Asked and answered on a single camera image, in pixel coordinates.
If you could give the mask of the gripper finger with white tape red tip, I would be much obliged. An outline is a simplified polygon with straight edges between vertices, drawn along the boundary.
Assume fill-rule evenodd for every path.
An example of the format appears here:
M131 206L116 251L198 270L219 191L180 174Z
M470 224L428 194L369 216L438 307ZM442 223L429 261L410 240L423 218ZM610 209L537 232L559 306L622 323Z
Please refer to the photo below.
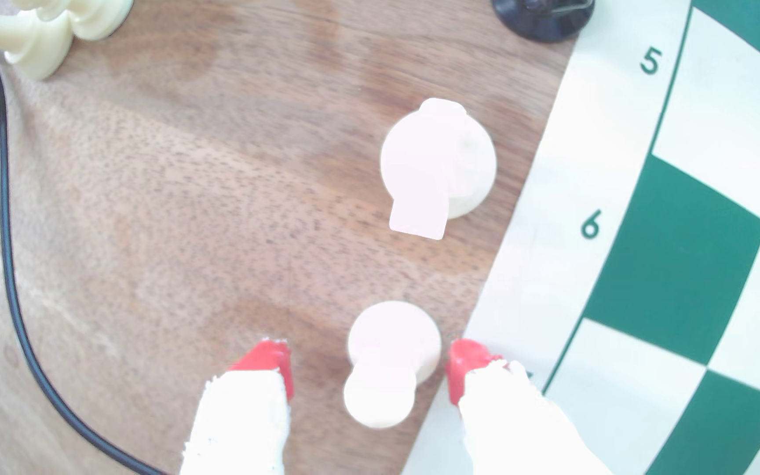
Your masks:
M287 340L260 340L205 383L181 474L284 474L293 396Z
M460 338L446 373L474 474L611 474L522 363Z

